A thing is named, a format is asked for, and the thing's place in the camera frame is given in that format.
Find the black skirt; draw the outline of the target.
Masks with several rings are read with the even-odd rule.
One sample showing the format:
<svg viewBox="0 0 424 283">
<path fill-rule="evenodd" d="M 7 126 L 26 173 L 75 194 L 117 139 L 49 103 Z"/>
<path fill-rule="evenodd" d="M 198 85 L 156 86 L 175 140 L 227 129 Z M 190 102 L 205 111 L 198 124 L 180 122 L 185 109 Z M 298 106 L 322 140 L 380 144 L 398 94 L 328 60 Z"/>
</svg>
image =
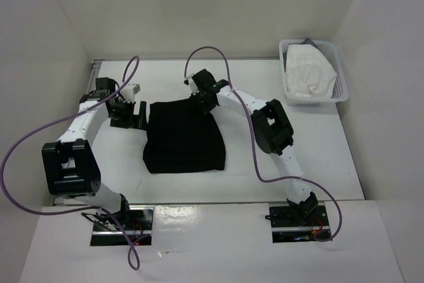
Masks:
<svg viewBox="0 0 424 283">
<path fill-rule="evenodd" d="M 212 114 L 190 99 L 150 105 L 142 159 L 151 174 L 224 170 L 226 149 Z"/>
</svg>

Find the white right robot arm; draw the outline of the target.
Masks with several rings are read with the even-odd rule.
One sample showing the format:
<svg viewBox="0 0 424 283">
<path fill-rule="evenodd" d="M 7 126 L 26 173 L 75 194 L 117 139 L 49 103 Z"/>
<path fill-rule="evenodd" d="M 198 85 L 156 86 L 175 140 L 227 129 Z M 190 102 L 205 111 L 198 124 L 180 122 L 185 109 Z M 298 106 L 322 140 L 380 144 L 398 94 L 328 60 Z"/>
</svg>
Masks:
<svg viewBox="0 0 424 283">
<path fill-rule="evenodd" d="M 185 78 L 190 98 L 209 113 L 215 107 L 226 107 L 245 117 L 253 138 L 252 145 L 270 156 L 281 177 L 284 177 L 286 200 L 291 220 L 305 225 L 318 206 L 316 195 L 303 178 L 293 147 L 293 127 L 277 100 L 264 101 L 231 87 L 227 80 L 216 81 L 203 69 Z"/>
</svg>

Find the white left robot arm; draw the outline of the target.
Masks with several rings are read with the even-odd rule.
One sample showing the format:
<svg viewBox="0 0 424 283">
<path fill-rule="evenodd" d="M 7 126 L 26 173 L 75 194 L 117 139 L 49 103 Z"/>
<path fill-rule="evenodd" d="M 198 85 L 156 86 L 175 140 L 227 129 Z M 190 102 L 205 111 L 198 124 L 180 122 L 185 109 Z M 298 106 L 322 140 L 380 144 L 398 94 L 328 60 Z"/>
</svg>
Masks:
<svg viewBox="0 0 424 283">
<path fill-rule="evenodd" d="M 66 132 L 56 142 L 42 147 L 42 159 L 48 190 L 53 196 L 98 207 L 101 221 L 122 230 L 132 221 L 129 203 L 123 194 L 102 183 L 92 146 L 105 121 L 121 129 L 143 129 L 146 104 L 141 103 L 139 112 L 134 112 L 139 84 L 129 83 L 110 98 L 116 88 L 115 80 L 97 78 L 95 89 L 81 97 L 79 115 Z"/>
</svg>

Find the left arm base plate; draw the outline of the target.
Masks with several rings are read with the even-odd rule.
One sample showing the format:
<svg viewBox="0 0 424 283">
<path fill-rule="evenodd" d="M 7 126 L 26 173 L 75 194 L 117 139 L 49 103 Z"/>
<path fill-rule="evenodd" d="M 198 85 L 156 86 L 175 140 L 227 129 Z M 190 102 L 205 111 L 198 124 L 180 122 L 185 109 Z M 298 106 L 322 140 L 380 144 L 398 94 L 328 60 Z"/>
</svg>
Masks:
<svg viewBox="0 0 424 283">
<path fill-rule="evenodd" d="M 92 247 L 127 246 L 127 240 L 116 223 L 106 214 L 85 213 L 81 216 L 93 224 L 90 245 Z M 152 207 L 132 209 L 126 219 L 119 219 L 130 241 L 136 246 L 152 244 L 152 225 L 154 210 Z"/>
</svg>

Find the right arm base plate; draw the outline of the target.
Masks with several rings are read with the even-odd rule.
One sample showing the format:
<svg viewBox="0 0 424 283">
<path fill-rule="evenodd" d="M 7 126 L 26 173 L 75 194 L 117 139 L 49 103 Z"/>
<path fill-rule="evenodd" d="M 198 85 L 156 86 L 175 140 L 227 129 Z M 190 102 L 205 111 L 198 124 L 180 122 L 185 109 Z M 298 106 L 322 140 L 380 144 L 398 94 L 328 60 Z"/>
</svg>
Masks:
<svg viewBox="0 0 424 283">
<path fill-rule="evenodd" d="M 264 217 L 271 226 L 273 243 L 300 243 L 328 239 L 332 233 L 327 210 L 319 204 L 303 221 L 295 219 L 294 210 L 287 203 L 271 203 Z"/>
</svg>

